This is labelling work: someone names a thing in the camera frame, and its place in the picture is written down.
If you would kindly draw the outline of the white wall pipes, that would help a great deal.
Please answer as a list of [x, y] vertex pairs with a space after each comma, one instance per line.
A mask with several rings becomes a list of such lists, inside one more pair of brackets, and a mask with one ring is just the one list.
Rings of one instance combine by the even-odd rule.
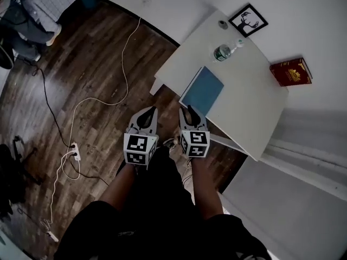
[[347, 202], [347, 156], [272, 138], [259, 161]]

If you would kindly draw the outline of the black office chair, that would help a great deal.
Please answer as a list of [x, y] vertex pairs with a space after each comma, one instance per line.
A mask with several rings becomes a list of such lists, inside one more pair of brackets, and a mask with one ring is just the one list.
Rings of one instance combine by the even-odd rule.
[[3, 37], [0, 37], [0, 67], [6, 70], [14, 67], [12, 46]]

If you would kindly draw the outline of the notebook with blue cover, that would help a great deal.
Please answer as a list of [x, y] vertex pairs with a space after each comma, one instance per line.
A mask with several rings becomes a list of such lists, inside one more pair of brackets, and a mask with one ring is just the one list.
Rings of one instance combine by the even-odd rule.
[[192, 106], [207, 116], [224, 84], [206, 67], [202, 67], [184, 91], [179, 102]]

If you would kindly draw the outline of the person's patterned sneaker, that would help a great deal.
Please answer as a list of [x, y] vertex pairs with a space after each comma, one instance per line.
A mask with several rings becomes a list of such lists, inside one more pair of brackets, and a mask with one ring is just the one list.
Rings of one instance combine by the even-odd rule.
[[163, 146], [169, 149], [169, 152], [173, 151], [175, 147], [178, 145], [178, 139], [170, 138], [163, 142]]

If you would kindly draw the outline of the white square table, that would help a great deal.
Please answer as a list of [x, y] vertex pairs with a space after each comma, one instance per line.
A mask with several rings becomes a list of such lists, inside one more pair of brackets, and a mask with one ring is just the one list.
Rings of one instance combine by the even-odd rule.
[[237, 149], [259, 160], [285, 107], [288, 90], [270, 72], [265, 55], [249, 39], [222, 62], [212, 58], [219, 45], [241, 39], [216, 10], [175, 50], [155, 74], [150, 94], [165, 85], [182, 96], [201, 68], [208, 68], [224, 85], [207, 119], [237, 144]]

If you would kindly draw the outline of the small white plug adapter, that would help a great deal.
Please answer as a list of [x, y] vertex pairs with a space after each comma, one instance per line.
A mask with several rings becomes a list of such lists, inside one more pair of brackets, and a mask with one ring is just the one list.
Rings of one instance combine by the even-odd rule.
[[46, 219], [40, 221], [40, 223], [45, 227], [47, 235], [55, 242], [58, 243], [59, 239], [51, 232], [50, 223]]

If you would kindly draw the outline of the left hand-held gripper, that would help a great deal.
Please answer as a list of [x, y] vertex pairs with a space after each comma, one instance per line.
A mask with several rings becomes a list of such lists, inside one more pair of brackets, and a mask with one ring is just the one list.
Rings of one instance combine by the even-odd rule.
[[157, 148], [158, 109], [143, 108], [134, 114], [124, 133], [124, 158], [127, 164], [148, 167]]

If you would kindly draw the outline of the white power strip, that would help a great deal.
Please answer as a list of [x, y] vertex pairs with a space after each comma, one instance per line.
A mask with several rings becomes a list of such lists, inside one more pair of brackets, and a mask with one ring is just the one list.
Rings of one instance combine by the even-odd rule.
[[80, 161], [81, 160], [79, 147], [78, 147], [76, 142], [73, 142], [70, 145], [69, 155], [72, 155], [74, 157], [75, 161]]

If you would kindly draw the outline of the person's right forearm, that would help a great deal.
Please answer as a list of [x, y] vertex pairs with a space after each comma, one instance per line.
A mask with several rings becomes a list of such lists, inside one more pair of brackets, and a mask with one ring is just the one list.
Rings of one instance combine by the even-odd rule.
[[204, 158], [192, 158], [192, 180], [195, 204], [203, 219], [222, 215], [223, 208], [215, 189], [213, 179], [208, 171]]

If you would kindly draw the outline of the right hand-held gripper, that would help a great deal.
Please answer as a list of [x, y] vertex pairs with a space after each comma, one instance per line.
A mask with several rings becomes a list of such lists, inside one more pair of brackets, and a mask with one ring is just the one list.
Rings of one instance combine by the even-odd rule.
[[179, 144], [188, 158], [205, 158], [210, 146], [210, 132], [205, 116], [194, 106], [179, 109]]

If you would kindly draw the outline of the person's black clothing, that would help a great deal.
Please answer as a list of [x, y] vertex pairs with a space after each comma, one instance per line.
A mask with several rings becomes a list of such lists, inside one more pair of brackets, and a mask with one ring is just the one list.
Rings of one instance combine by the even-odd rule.
[[122, 211], [89, 203], [71, 221], [54, 260], [271, 260], [240, 218], [223, 213], [203, 219], [167, 147], [156, 149], [148, 168], [135, 169]]

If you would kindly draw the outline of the red book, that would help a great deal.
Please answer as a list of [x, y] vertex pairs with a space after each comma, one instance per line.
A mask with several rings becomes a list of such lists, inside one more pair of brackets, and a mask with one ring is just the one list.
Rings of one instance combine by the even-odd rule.
[[312, 83], [311, 72], [302, 57], [273, 64], [269, 69], [282, 87]]

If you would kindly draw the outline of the clear plastic water bottle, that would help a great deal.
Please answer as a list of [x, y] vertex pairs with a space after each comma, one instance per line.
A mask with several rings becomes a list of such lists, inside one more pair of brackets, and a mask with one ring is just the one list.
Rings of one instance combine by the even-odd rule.
[[223, 43], [215, 48], [211, 54], [214, 62], [223, 62], [229, 59], [237, 50], [244, 46], [244, 40], [238, 38], [236, 40]]

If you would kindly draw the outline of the black chair base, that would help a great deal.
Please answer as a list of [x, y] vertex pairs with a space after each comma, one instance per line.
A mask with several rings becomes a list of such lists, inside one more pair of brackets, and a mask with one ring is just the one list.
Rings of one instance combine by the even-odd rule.
[[28, 181], [32, 181], [38, 186], [43, 183], [42, 178], [35, 178], [26, 169], [27, 161], [37, 152], [37, 148], [33, 148], [27, 157], [22, 160], [16, 146], [18, 142], [24, 143], [22, 138], [17, 135], [12, 141], [14, 157], [9, 146], [0, 144], [0, 221], [10, 219], [13, 214], [13, 204], [25, 202]]

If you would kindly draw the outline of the person's left forearm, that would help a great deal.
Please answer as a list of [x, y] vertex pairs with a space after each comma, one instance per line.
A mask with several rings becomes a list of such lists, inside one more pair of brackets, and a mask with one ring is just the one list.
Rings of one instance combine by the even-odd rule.
[[121, 212], [136, 177], [136, 169], [132, 164], [125, 164], [112, 180], [99, 201], [105, 202]]

